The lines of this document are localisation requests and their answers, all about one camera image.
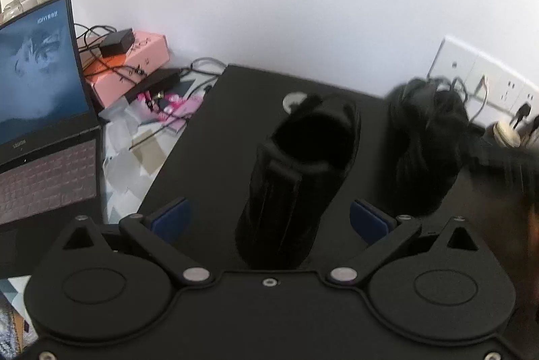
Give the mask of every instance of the white tabletop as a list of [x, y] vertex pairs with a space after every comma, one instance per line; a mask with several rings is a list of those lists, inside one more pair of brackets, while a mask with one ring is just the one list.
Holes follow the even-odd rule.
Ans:
[[[192, 74], [189, 74], [188, 76], [185, 76], [183, 79], [186, 81], [194, 80], [194, 83], [191, 85], [191, 88], [190, 88], [190, 91], [191, 91], [192, 89], [196, 88], [200, 83], [207, 80], [208, 77], [202, 74], [192, 73]], [[201, 91], [197, 91], [196, 94], [202, 95], [203, 93], [204, 91], [201, 90]], [[115, 152], [114, 148], [112, 147], [112, 143], [110, 142], [109, 136], [107, 135], [107, 128], [109, 127], [110, 127], [110, 124], [105, 126], [105, 129], [104, 129], [103, 148], [104, 148], [104, 155], [106, 157], [115, 156], [117, 154], [117, 152]], [[144, 137], [144, 135], [147, 134], [148, 132], [153, 133], [154, 131], [158, 130], [160, 127], [161, 127], [161, 123], [152, 123], [152, 124], [141, 126], [139, 127], [137, 134], [133, 136], [133, 139], [134, 140], [140, 139], [140, 137]], [[159, 144], [159, 147], [164, 153], [164, 155], [162, 156], [163, 159], [168, 158], [168, 155], [171, 153], [173, 147], [178, 142], [178, 139], [180, 138], [182, 133], [183, 133], [183, 130], [180, 131], [178, 134], [173, 134], [172, 132], [165, 129], [155, 135], [155, 141], [157, 141], [157, 143]], [[142, 156], [142, 158], [144, 158], [146, 153], [150, 154], [149, 149], [151, 148], [150, 147], [151, 144], [152, 142], [148, 140], [147, 143], [142, 143], [139, 147], [137, 147], [136, 150], [137, 150], [138, 156]], [[141, 179], [143, 179], [145, 183], [148, 183], [146, 191], [149, 189], [149, 184], [152, 183], [153, 180], [157, 177], [161, 169], [161, 166], [162, 166], [162, 163], [151, 174], [148, 174], [145, 168], [142, 165], [140, 165], [139, 171], [140, 171]], [[104, 207], [104, 210], [106, 210], [106, 219], [108, 219], [109, 223], [118, 223], [125, 216], [128, 216], [130, 214], [137, 212], [139, 206], [142, 204], [144, 195], [146, 194], [146, 192], [144, 192], [143, 194], [139, 194], [139, 197], [137, 197], [129, 189], [125, 193], [119, 194], [116, 191], [114, 191], [114, 189], [112, 188], [112, 186], [110, 185], [108, 181], [106, 181], [105, 188], [102, 188], [102, 191], [104, 191], [107, 196], [107, 204], [106, 204], [106, 207]], [[4, 294], [4, 296], [11, 303], [11, 305], [13, 305], [15, 310], [17, 310], [19, 314], [27, 322], [31, 322], [31, 321], [28, 316], [28, 313], [26, 312], [26, 308], [24, 306], [23, 292], [24, 292], [24, 288], [26, 287], [26, 283], [28, 283], [29, 279], [30, 279], [29, 276], [19, 276], [17, 278], [0, 279], [0, 292]]]

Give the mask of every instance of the electrical outlet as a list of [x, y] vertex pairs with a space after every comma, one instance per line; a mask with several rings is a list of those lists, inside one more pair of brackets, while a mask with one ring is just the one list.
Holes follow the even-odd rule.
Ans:
[[483, 76], [487, 78], [489, 90], [492, 91], [502, 76], [502, 68], [494, 60], [487, 58], [485, 55], [479, 55], [475, 60], [470, 74], [468, 74], [468, 77], [464, 81], [464, 86], [468, 93], [475, 96], [478, 100], [484, 99], [484, 87], [477, 90]]
[[472, 70], [476, 57], [475, 49], [453, 37], [446, 36], [432, 63], [429, 76], [446, 77], [450, 81], [455, 77], [460, 77], [464, 81]]
[[537, 113], [537, 108], [539, 108], [539, 89], [537, 86], [534, 86], [529, 83], [524, 83], [520, 94], [518, 95], [516, 101], [511, 108], [511, 113], [516, 113], [518, 108], [522, 106], [525, 102], [528, 102], [532, 106], [532, 112]]
[[496, 85], [490, 87], [488, 102], [510, 111], [516, 103], [523, 86], [524, 82], [504, 70]]

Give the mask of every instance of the laptop bezel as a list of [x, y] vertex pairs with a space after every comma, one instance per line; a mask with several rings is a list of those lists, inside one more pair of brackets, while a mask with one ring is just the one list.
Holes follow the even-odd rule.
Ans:
[[[47, 5], [53, 4], [58, 1], [60, 0], [49, 0], [43, 4], [39, 4], [33, 7], [25, 13], [20, 14], [19, 16], [16, 16], [13, 19], [7, 21], [5, 24], [0, 25], [0, 31], [3, 28], [8, 27], [13, 22], [21, 19], [22, 17], [27, 16], [28, 14], [31, 14], [36, 10], [46, 8]], [[80, 62], [79, 50], [76, 43], [75, 25], [73, 20], [71, 0], [64, 0], [64, 2], [66, 3], [67, 8], [69, 32], [71, 34], [71, 43], [73, 46], [73, 53], [75, 55], [76, 68], [79, 72], [79, 79], [83, 87], [88, 111], [85, 113], [73, 115], [72, 117], [68, 117], [50, 126], [40, 128], [36, 131], [26, 133], [23, 136], [19, 136], [8, 141], [7, 143], [0, 145], [0, 164], [6, 164], [28, 153], [34, 152], [52, 144], [56, 144], [68, 138], [75, 137], [77, 135], [80, 135], [81, 133], [99, 127], [97, 115], [95, 114], [95, 110], [92, 105], [90, 92], [88, 90], [86, 80], [84, 79], [83, 66]]]

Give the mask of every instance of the laptop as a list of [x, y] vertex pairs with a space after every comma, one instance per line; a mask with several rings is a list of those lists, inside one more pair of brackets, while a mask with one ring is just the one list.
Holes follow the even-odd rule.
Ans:
[[102, 223], [101, 130], [71, 0], [0, 26], [0, 278], [28, 275], [77, 215]]

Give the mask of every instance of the laptop keyboard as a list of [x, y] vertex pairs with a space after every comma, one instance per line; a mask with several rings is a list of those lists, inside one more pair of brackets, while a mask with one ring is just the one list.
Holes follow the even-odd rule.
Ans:
[[93, 139], [0, 174], [0, 224], [95, 195]]

